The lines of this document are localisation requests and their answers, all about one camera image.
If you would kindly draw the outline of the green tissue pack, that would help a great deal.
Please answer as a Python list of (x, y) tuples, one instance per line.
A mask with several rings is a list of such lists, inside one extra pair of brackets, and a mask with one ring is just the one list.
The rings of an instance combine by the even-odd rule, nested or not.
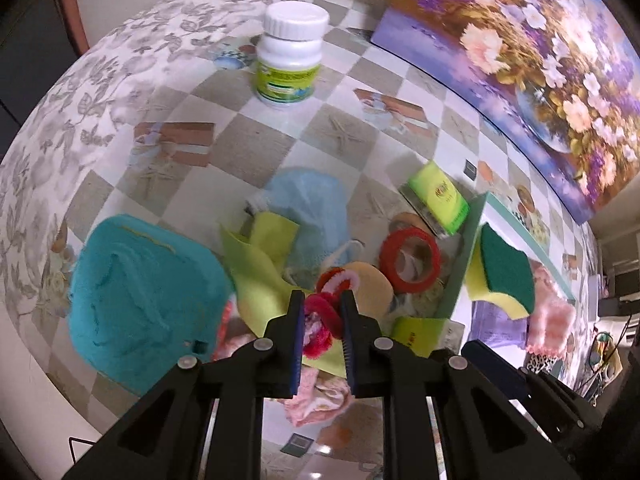
[(417, 356), (428, 358), (434, 350), (458, 353), (464, 325), (449, 318), (396, 318), (390, 336), (410, 348)]
[(469, 203), (434, 162), (424, 165), (398, 191), (439, 238), (456, 234), (469, 214)]

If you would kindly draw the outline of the purple cloth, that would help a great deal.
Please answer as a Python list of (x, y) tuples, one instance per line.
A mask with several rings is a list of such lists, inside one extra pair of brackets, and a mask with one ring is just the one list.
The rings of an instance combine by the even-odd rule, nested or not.
[(469, 340), (479, 340), (493, 349), (507, 346), (525, 349), (527, 325), (527, 318), (512, 320), (495, 304), (474, 301)]

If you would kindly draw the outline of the teal-rimmed white tray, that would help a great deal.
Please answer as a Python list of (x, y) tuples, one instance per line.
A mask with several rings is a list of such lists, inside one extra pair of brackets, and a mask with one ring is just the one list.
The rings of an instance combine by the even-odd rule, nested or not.
[(473, 301), (487, 301), (512, 320), (527, 318), (535, 305), (535, 263), (551, 275), (555, 293), (574, 304), (559, 268), (514, 214), (491, 192), (475, 197), (436, 315), (462, 322)]

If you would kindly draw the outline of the checkered patterned tablecloth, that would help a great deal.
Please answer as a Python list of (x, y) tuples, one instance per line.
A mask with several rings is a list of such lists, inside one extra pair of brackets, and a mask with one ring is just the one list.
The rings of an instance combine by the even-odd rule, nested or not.
[(217, 62), (258, 31), (268, 0), (164, 0), (76, 61), (30, 107), (1, 164), (1, 416), (37, 474), (62, 477), (81, 448), (134, 403), (74, 350), (58, 276), (103, 219), (131, 214), (213, 250), (238, 230), (245, 202), (279, 170), (337, 178), (352, 232), (374, 237), (407, 209), (398, 186), (434, 160), (465, 191), (468, 165), (529, 189), (549, 227), (549, 255), (578, 262), (587, 293), (598, 263), (589, 226), (574, 222), (525, 156), (477, 110), (407, 62), (358, 36), (362, 0), (330, 5), (314, 95), (275, 108), (248, 68)]

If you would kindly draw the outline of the light blue face mask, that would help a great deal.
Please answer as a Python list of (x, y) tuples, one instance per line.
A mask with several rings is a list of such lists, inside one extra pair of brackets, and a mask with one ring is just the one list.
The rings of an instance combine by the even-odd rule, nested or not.
[(331, 266), (358, 259), (364, 244), (352, 237), (343, 183), (323, 172), (299, 167), (277, 172), (246, 201), (253, 216), (268, 211), (296, 224), (284, 275), (306, 289)]

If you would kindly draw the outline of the green yellow scrub sponge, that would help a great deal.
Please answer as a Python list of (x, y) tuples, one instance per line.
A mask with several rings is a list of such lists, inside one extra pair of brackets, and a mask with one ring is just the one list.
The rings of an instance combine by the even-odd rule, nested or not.
[(491, 302), (512, 320), (533, 313), (535, 286), (528, 257), (489, 223), (480, 227), (464, 282), (472, 301)]

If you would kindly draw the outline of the floral painting canvas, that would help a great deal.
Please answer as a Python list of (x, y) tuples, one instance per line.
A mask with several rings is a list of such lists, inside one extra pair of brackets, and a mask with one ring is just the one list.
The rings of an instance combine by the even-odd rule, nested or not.
[(639, 57), (602, 0), (390, 0), (372, 37), (456, 92), (577, 222), (639, 171)]

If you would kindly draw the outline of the yellow-green cloth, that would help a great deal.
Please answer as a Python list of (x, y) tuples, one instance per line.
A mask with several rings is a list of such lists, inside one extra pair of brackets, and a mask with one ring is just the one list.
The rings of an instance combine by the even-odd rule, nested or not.
[[(223, 226), (219, 229), (224, 263), (235, 286), (240, 317), (256, 336), (265, 333), (270, 320), (286, 313), (291, 292), (297, 289), (282, 276), (297, 231), (295, 222), (268, 211), (254, 218), (247, 236)], [(325, 344), (314, 342), (303, 363), (344, 378), (341, 342), (344, 324), (338, 313), (338, 298), (314, 290), (306, 290), (305, 294), (311, 298), (310, 310), (320, 316), (331, 339)]]

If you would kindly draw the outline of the white pill bottle green label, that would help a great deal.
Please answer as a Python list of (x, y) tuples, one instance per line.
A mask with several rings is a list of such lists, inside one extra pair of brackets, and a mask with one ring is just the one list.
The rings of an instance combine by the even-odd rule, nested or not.
[(256, 46), (255, 91), (259, 99), (289, 106), (314, 93), (329, 13), (305, 1), (270, 4)]

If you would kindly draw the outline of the pink crumpled cloth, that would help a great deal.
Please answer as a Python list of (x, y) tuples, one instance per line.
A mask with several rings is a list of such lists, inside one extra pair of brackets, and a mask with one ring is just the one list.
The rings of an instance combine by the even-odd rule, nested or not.
[[(241, 318), (238, 300), (232, 295), (224, 307), (214, 360), (230, 358), (236, 350), (256, 338), (257, 333)], [(330, 350), (341, 341), (334, 341)], [(319, 359), (310, 359), (310, 362), (316, 364)], [(288, 421), (294, 427), (301, 427), (315, 422), (328, 422), (342, 414), (352, 403), (352, 394), (345, 378), (322, 372), (314, 365), (304, 365), (296, 395), (292, 399), (281, 400), (281, 403)]]

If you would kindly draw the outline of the tan round sponge puff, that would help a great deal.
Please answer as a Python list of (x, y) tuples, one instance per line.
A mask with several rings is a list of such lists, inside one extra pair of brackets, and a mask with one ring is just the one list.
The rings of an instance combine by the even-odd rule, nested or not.
[(390, 310), (394, 289), (386, 276), (370, 263), (355, 261), (347, 263), (346, 270), (355, 272), (359, 285), (355, 292), (358, 311), (381, 321)]

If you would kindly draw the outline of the black white patterned scrunchie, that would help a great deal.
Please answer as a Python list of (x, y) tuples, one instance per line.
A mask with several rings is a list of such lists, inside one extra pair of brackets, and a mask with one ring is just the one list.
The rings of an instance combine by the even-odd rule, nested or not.
[(532, 373), (550, 373), (554, 364), (558, 362), (557, 356), (547, 356), (546, 354), (527, 353), (524, 367)]

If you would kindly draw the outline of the pink white fluffy cloth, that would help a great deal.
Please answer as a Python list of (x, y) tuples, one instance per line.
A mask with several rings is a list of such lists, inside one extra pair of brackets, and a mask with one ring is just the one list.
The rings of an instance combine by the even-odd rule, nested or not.
[(548, 269), (530, 260), (535, 286), (534, 312), (528, 318), (526, 351), (536, 356), (562, 358), (575, 322), (576, 310), (556, 292)]

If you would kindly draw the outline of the teal plastic toy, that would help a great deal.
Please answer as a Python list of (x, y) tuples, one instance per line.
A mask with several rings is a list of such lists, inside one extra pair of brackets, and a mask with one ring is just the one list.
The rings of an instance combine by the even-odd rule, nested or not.
[(208, 248), (119, 214), (93, 229), (76, 262), (70, 341), (98, 372), (143, 396), (183, 356), (213, 359), (233, 293)]

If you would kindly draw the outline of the red pink fluffy scrunchie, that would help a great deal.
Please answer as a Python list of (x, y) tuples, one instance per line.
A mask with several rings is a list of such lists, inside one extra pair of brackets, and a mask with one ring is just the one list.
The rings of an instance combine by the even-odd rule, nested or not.
[(304, 301), (303, 354), (319, 359), (336, 340), (344, 336), (341, 296), (346, 290), (356, 292), (360, 278), (353, 270), (336, 266), (320, 275), (314, 292)]

